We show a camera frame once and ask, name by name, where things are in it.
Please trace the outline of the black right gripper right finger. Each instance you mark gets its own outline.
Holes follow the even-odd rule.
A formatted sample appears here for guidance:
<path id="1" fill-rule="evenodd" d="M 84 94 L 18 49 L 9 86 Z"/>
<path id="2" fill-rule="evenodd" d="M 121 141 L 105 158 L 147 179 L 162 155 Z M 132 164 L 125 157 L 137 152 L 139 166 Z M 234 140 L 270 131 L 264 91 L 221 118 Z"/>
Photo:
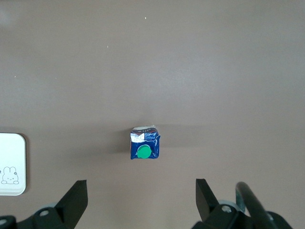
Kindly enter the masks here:
<path id="1" fill-rule="evenodd" d="M 194 229 L 251 229 L 252 220 L 237 204 L 218 200 L 205 179 L 196 179 L 196 206 L 201 221 Z"/>

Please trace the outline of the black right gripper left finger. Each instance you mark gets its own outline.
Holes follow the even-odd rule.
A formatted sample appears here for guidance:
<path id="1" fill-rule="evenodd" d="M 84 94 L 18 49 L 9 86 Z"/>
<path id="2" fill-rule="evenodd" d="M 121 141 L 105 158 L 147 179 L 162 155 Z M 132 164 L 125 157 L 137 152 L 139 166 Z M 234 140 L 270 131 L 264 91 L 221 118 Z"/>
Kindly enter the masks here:
<path id="1" fill-rule="evenodd" d="M 18 222 L 18 229 L 74 229 L 88 206 L 87 181 L 78 180 L 54 207 Z"/>

